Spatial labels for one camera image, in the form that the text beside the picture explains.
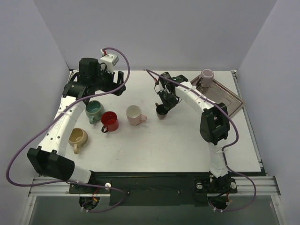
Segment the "brown patterned cup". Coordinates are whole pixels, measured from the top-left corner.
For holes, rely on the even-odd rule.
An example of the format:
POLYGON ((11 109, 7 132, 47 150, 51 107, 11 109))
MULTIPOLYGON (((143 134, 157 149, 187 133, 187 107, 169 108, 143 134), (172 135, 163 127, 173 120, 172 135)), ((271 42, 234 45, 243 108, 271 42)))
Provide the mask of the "brown patterned cup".
POLYGON ((155 106, 156 106, 157 117, 160 120, 163 120, 167 116, 168 111, 165 109, 163 104, 155 103, 155 106))

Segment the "pink ceramic mug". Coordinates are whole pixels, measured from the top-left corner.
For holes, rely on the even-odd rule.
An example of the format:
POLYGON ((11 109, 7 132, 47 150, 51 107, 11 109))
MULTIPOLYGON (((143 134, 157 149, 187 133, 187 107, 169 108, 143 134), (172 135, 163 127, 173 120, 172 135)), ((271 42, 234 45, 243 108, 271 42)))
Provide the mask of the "pink ceramic mug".
POLYGON ((147 116, 143 115, 140 107, 136 105, 130 105, 126 109, 126 116, 128 122, 133 126, 137 126, 140 123, 147 121, 147 116))

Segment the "purple mug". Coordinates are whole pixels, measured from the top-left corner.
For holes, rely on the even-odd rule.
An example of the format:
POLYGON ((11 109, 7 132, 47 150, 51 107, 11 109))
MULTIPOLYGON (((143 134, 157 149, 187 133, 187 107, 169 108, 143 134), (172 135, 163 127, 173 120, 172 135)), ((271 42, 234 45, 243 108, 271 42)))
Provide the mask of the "purple mug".
POLYGON ((204 69, 200 73, 200 86, 204 88, 210 87, 214 79, 214 72, 210 69, 204 69))

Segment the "beige round mug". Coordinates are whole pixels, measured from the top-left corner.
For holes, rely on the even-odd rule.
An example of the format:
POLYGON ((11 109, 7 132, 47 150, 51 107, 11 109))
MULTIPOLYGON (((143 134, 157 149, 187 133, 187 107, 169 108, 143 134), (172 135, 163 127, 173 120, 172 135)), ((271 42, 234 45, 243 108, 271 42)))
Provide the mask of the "beige round mug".
POLYGON ((88 142, 88 134, 81 128, 74 128, 69 137, 68 143, 72 146, 73 152, 79 154, 80 148, 88 142))

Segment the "red mug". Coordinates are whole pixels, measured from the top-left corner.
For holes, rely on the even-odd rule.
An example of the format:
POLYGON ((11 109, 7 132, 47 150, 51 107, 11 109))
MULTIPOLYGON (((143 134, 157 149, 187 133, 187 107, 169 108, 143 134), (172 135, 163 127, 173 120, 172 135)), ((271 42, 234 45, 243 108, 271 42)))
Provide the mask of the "red mug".
POLYGON ((101 117, 101 122, 103 124, 102 133, 113 132, 119 127, 117 114, 112 111, 105 112, 101 117))

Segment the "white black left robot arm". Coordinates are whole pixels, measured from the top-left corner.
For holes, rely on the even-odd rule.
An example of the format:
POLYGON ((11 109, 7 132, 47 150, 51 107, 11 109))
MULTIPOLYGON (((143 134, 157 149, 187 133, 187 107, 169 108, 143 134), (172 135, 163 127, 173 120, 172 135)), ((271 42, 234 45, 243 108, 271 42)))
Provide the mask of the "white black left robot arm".
POLYGON ((99 60, 82 58, 79 61, 79 71, 64 87, 54 124, 47 129, 38 147, 28 150, 27 157, 38 174, 79 182, 80 188, 86 193, 96 189, 96 180, 91 178, 92 172, 77 166, 65 154, 72 130, 91 95, 100 90, 119 96, 125 91, 126 88, 122 86, 123 72, 119 71, 117 82, 113 81, 114 66, 118 61, 119 57, 112 53, 99 60))

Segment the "green ceramic mug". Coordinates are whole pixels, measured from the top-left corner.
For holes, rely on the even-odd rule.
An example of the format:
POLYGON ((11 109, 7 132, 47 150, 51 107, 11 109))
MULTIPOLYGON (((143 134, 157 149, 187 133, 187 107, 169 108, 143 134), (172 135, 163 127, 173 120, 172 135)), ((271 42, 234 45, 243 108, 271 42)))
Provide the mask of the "green ceramic mug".
POLYGON ((89 123, 94 125, 101 120, 102 115, 105 112, 104 106, 96 100, 90 101, 85 108, 86 116, 89 119, 89 123))

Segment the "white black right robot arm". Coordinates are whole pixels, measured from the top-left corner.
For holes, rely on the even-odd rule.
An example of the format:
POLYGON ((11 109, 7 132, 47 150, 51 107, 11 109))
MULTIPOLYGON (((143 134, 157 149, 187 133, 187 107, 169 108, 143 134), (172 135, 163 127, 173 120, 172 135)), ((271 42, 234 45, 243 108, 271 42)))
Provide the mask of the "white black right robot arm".
POLYGON ((210 149, 210 188, 219 192, 229 182, 229 170, 224 160, 222 145, 230 130, 228 112, 225 104, 208 102, 195 86, 183 75, 171 77, 168 72, 160 75, 156 85, 162 104, 156 104, 157 116, 165 117, 180 100, 184 100, 201 116, 200 135, 208 143, 210 149))

